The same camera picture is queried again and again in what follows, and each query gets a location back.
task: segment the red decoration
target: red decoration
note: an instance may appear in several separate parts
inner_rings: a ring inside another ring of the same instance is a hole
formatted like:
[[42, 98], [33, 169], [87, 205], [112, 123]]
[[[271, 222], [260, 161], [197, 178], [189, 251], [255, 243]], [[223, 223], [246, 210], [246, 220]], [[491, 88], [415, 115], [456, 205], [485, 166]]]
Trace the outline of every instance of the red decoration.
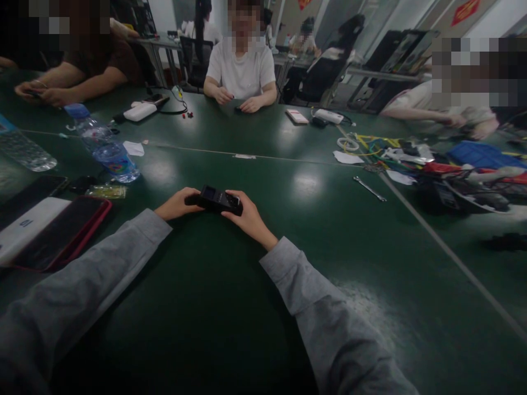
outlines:
[[454, 14], [454, 20], [451, 26], [456, 26], [459, 22], [464, 21], [469, 16], [475, 14], [478, 11], [480, 0], [469, 0], [465, 4], [457, 8]]
[[300, 11], [303, 11], [304, 8], [306, 8], [306, 5], [308, 5], [309, 3], [311, 3], [311, 0], [298, 0], [298, 4], [300, 6]]

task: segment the plastic water bottle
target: plastic water bottle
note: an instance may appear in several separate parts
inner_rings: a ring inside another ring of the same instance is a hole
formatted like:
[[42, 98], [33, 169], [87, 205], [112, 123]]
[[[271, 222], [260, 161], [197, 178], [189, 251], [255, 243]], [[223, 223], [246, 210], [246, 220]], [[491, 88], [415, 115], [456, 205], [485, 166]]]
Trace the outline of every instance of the plastic water bottle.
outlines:
[[54, 157], [25, 137], [2, 115], [0, 115], [0, 150], [35, 172], [50, 170], [57, 165]]
[[122, 143], [105, 124], [91, 118], [83, 104], [71, 104], [64, 109], [75, 119], [75, 128], [86, 149], [112, 177], [130, 183], [141, 175]]

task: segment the small plastic bag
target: small plastic bag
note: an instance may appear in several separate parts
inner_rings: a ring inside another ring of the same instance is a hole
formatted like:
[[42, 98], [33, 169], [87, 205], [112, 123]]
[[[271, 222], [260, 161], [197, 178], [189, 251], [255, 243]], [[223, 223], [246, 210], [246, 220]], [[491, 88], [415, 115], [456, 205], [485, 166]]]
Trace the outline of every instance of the small plastic bag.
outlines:
[[103, 199], [124, 199], [128, 187], [122, 185], [92, 185], [86, 195]]

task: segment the white paper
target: white paper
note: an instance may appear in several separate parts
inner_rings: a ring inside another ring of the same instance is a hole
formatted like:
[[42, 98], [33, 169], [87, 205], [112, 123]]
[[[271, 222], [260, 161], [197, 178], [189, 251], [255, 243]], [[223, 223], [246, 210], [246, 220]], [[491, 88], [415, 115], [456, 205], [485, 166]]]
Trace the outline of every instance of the white paper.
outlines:
[[126, 151], [133, 156], [143, 156], [144, 155], [144, 148], [143, 144], [141, 143], [133, 143], [129, 141], [125, 141], [123, 143], [123, 146], [126, 148]]
[[254, 155], [236, 154], [234, 157], [237, 157], [238, 159], [256, 159], [256, 156]]
[[333, 151], [333, 155], [335, 156], [335, 159], [337, 159], [340, 163], [346, 163], [348, 165], [353, 165], [355, 163], [364, 163], [360, 156], [348, 155], [340, 151]]
[[417, 182], [415, 178], [412, 178], [410, 176], [406, 176], [404, 174], [401, 174], [401, 173], [393, 171], [393, 170], [386, 170], [386, 173], [388, 173], [388, 176], [393, 181], [398, 182], [400, 184], [412, 185], [414, 182]]

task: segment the red tool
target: red tool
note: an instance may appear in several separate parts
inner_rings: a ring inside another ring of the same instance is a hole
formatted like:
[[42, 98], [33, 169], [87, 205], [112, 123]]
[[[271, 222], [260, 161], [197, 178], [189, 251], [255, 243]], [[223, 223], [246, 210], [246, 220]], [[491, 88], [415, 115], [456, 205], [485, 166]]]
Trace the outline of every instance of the red tool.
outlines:
[[[443, 163], [436, 163], [436, 162], [430, 162], [424, 165], [423, 171], [427, 173], [436, 173], [436, 174], [444, 174], [444, 173], [461, 173], [463, 170], [461, 169], [461, 166], [454, 166], [454, 165], [445, 165]], [[496, 170], [494, 169], [484, 169], [480, 168], [478, 169], [479, 173], [495, 173]], [[521, 176], [517, 176], [514, 178], [504, 178], [503, 180], [500, 180], [500, 182], [507, 182], [512, 184], [527, 184], [527, 173], [523, 173]]]

